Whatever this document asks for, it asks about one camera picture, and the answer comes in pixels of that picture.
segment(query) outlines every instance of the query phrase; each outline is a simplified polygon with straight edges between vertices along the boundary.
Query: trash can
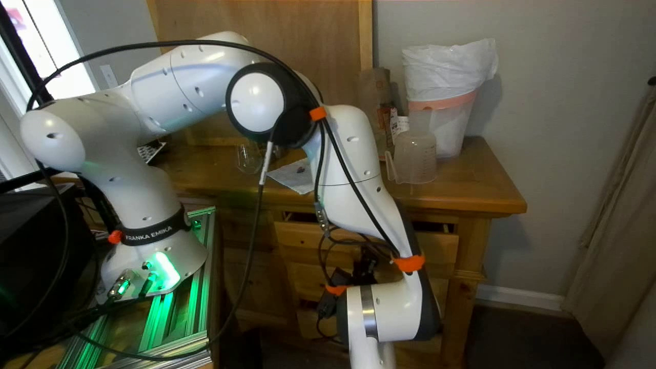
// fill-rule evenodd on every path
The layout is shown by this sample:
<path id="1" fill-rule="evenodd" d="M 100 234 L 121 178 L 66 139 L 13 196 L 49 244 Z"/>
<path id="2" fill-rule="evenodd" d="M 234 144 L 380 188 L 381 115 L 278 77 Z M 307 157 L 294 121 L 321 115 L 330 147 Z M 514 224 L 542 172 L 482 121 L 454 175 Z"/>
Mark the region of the trash can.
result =
<path id="1" fill-rule="evenodd" d="M 497 74 L 497 44 L 414 46 L 405 51 L 410 125 L 435 136 L 437 157 L 460 156 L 479 88 Z"/>

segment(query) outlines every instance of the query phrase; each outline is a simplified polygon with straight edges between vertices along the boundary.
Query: wall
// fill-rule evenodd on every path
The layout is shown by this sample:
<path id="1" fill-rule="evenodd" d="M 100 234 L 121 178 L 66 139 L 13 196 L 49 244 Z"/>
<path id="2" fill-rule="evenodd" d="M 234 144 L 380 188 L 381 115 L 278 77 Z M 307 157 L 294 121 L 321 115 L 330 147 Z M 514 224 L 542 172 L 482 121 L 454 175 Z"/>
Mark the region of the wall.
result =
<path id="1" fill-rule="evenodd" d="M 66 14 L 71 29 L 83 54 L 98 50 L 156 42 L 156 33 L 148 14 L 147 0 L 56 0 Z M 91 72 L 98 88 L 114 87 L 100 72 L 110 66 L 114 77 L 121 85 L 129 77 L 131 69 L 159 56 L 159 50 L 127 51 L 107 56 L 91 62 Z"/>
<path id="2" fill-rule="evenodd" d="M 380 0 L 378 63 L 403 85 L 413 44 L 499 42 L 501 74 L 468 133 L 485 136 L 530 213 L 494 224 L 491 284 L 565 296 L 577 239 L 656 72 L 656 0 Z"/>
<path id="3" fill-rule="evenodd" d="M 624 366 L 656 366 L 654 336 L 656 336 L 656 284 L 645 298 L 620 346 L 610 358 L 607 369 Z"/>

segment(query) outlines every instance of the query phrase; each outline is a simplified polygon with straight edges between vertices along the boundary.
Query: wooden cabinet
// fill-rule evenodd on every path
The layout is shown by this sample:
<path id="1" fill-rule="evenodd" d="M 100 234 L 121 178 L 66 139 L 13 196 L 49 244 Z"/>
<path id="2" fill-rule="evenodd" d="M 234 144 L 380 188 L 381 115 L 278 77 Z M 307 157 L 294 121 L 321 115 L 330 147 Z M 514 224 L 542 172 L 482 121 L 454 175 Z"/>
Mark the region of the wooden cabinet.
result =
<path id="1" fill-rule="evenodd" d="M 234 170 L 233 147 L 174 147 L 165 156 L 162 168 L 181 194 L 212 199 L 220 210 L 228 265 L 224 283 L 236 298 L 241 265 L 247 259 L 247 231 L 251 231 L 257 203 L 257 178 Z M 527 203 L 482 137 L 468 137 L 462 156 L 441 165 L 434 183 L 416 186 L 387 183 L 387 188 L 410 213 L 426 255 L 430 288 L 445 318 L 440 339 L 396 344 L 401 366 L 423 366 L 423 363 L 464 366 L 477 288 L 485 280 L 491 226 L 497 217 L 523 213 Z M 313 196 L 300 196 L 274 180 L 266 185 L 252 290 L 241 313 L 243 324 L 315 335 L 315 316 L 307 305 L 325 294 L 325 273 L 317 263 L 323 231 L 305 220 L 307 215 L 313 215 Z M 358 251 L 336 249 L 330 253 L 329 266 L 348 268 L 354 259 Z"/>

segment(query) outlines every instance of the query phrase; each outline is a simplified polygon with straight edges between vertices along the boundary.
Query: plastic bag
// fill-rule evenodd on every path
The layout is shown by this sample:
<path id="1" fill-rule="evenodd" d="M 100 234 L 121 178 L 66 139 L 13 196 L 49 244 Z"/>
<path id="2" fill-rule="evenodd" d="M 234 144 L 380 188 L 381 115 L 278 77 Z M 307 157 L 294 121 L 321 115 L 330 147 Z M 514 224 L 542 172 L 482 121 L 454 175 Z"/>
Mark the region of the plastic bag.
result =
<path id="1" fill-rule="evenodd" d="M 499 67 L 497 42 L 414 46 L 405 51 L 409 101 L 447 101 L 479 90 Z"/>

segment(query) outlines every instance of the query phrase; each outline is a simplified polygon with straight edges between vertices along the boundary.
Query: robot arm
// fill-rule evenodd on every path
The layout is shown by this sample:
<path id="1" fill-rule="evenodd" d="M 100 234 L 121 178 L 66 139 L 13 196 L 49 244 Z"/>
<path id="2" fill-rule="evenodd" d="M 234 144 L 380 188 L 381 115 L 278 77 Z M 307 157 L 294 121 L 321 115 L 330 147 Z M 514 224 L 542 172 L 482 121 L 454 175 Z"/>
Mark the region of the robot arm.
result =
<path id="1" fill-rule="evenodd" d="M 236 33 L 209 38 L 247 44 Z M 376 141 L 360 109 L 325 106 L 307 79 L 286 66 L 263 63 L 257 54 L 184 46 L 137 67 L 124 87 L 57 101 L 27 113 L 22 125 L 37 159 L 94 183 L 124 224 L 121 241 L 102 263 L 98 300 L 168 294 L 206 263 L 166 175 L 147 166 L 136 147 L 222 109 L 252 139 L 305 149 L 332 224 L 386 237 L 401 259 L 419 255 L 381 183 Z M 380 342 L 437 333 L 426 284 L 421 270 L 410 270 L 398 283 L 348 288 L 354 366 L 371 366 L 371 358 L 391 366 L 391 349 L 381 351 Z"/>

